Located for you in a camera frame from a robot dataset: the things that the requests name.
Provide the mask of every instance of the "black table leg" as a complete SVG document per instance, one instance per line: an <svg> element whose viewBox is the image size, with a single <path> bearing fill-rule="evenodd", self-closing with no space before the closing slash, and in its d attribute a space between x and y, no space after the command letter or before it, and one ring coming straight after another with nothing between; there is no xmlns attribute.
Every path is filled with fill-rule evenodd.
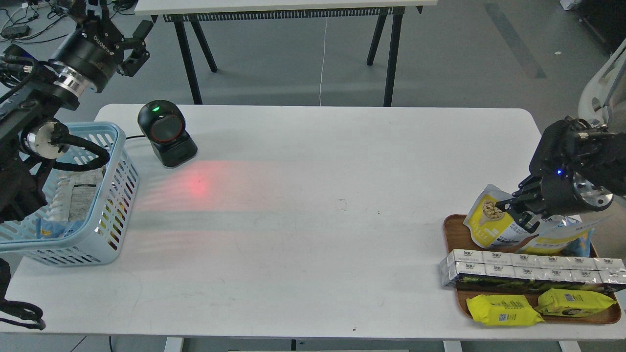
<svg viewBox="0 0 626 352"><path fill-rule="evenodd" d="M393 15L391 24L391 44L389 45L389 61L387 62L387 82L385 83L385 99L383 106L391 106L393 84L396 78L396 63L398 62L398 47L400 44L400 28L402 27L402 13Z"/></svg>
<svg viewBox="0 0 626 352"><path fill-rule="evenodd" d="M211 72L217 72L217 65L215 64L215 60L213 59L213 54L211 53L211 49L209 49L208 47L207 37L204 36L204 32L202 31L200 22L192 21L192 28L193 28L193 31L196 33L198 42L200 42L200 47L202 48L204 57L207 58L208 67L211 68Z"/></svg>
<svg viewBox="0 0 626 352"><path fill-rule="evenodd" d="M378 15L378 21L376 21L376 29L374 30L374 37L372 38L372 45L369 46L369 54L367 55L367 65L372 66L374 64L374 57L376 56L376 50L378 49L378 43L381 41L382 29L385 27L386 14Z"/></svg>
<svg viewBox="0 0 626 352"><path fill-rule="evenodd" d="M185 71L187 72L189 88L192 90L193 103L201 105L202 97L200 96L200 87L198 87L198 78L196 77L195 69L193 68L192 54L189 50L189 42L187 41L185 26L182 22L174 22L174 28L176 29L176 37L178 37L180 54L183 56L183 63L185 64Z"/></svg>

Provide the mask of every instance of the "white table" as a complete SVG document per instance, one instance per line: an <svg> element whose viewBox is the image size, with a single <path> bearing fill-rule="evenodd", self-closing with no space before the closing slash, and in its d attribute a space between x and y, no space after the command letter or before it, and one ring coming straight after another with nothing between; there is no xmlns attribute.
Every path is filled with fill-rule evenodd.
<svg viewBox="0 0 626 352"><path fill-rule="evenodd" d="M141 105L98 121L139 134ZM144 138L120 257L24 259L8 299L45 333L264 338L622 339L605 326L485 328L440 287L442 223L487 183L515 190L540 134L519 109L183 105L198 155L162 167ZM2 331L24 329L0 325Z"/></svg>
<svg viewBox="0 0 626 352"><path fill-rule="evenodd" d="M185 65L189 87L194 104L202 104L198 79L193 66L192 54L187 40L184 22L191 22L202 52L212 72L217 72L217 64L208 46L199 21L230 21L239 19L280 19L280 18L319 18L339 16L378 16L374 36L367 56L367 65L374 64L374 57L381 39L387 15L393 15L391 42L387 61L387 77L383 106L391 106L402 18L406 6L417 6L422 13L423 6L436 5L438 0L140 0L135 13L162 14L166 22L174 22L180 53Z"/></svg>

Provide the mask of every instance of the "table leg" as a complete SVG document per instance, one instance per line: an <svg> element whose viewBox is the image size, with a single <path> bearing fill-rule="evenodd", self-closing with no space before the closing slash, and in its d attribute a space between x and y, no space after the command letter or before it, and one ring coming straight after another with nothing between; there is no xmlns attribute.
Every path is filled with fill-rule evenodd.
<svg viewBox="0 0 626 352"><path fill-rule="evenodd" d="M163 352L182 352L185 338L167 338Z"/></svg>
<svg viewBox="0 0 626 352"><path fill-rule="evenodd" d="M376 56L376 50L378 49L378 43L381 41L382 29L385 27L385 20L387 20L386 14L378 15L376 21L376 28L374 29L374 37L372 38L372 44L369 46L369 54L367 55L367 65L372 66L374 64L374 57Z"/></svg>
<svg viewBox="0 0 626 352"><path fill-rule="evenodd" d="M580 352L580 346L576 341L559 341L558 345L563 352Z"/></svg>
<svg viewBox="0 0 626 352"><path fill-rule="evenodd" d="M176 37L178 37L178 45L180 46L180 54L183 56L183 64L185 64L185 71L187 72L187 80L189 81L189 88L192 90L193 103L196 105L202 104L202 97L200 96L200 87L198 86L198 78L195 75L195 69L193 68L192 54L189 50L189 42L187 41L187 33L185 32L185 25L182 22L174 22L174 28L176 29Z"/></svg>
<svg viewBox="0 0 626 352"><path fill-rule="evenodd" d="M215 60L213 59L211 49L209 49L208 47L207 37L204 36L204 32L202 31L200 22L192 22L192 28L196 34L196 38L198 38L198 42L200 42L200 47L202 48L204 57L207 58L208 67L211 68L211 72L217 72L217 65L215 64Z"/></svg>
<svg viewBox="0 0 626 352"><path fill-rule="evenodd" d="M402 14L393 15L391 24L391 44L389 45L389 61L387 62L387 82L385 83L385 99L383 106L391 106L393 96L393 84L396 79L396 63L398 62L398 47L400 44L400 28L402 27Z"/></svg>
<svg viewBox="0 0 626 352"><path fill-rule="evenodd" d="M443 341L443 350L445 352L463 352L461 341Z"/></svg>

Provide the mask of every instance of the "brown tray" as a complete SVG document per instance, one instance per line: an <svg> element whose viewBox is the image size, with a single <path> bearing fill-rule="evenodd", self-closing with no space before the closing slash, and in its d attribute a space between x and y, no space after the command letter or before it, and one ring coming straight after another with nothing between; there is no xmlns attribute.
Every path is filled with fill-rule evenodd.
<svg viewBox="0 0 626 352"><path fill-rule="evenodd" d="M483 248L478 247L474 241L471 240L470 229L463 225L463 220L467 215L450 215L443 222L443 233L446 238L446 245L448 246L448 252L453 249L474 249L476 251L484 251ZM592 257L597 257L593 246L591 248ZM497 292L486 291L456 291L456 298L461 310L471 317L470 310L466 300L468 298L474 298L480 294L495 294ZM527 293L526 296L531 306L537 305L538 293ZM609 294L609 297L616 299L615 294ZM619 303L614 304L606 310L594 314L592 316L584 316L578 318L569 318L564 316L549 316L544 315L543 319L546 323L573 323L573 324L613 324L617 323L622 317L622 308Z"/></svg>

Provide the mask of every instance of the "light blue plastic basket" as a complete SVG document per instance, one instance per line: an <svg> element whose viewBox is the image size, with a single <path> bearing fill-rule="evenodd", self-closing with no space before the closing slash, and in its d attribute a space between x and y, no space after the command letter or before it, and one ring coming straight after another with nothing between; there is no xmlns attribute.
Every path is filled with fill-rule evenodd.
<svg viewBox="0 0 626 352"><path fill-rule="evenodd" d="M70 133L90 140L109 150L102 184L91 203L88 218L72 235L60 239L37 239L36 219L45 218L49 206L41 207L23 221L0 224L0 252L15 252L50 266L107 264L121 251L130 219L139 175L124 151L126 135L108 122L68 123ZM78 147L58 159L60 162L84 164L93 157ZM43 192L51 203L63 172L53 170Z"/></svg>

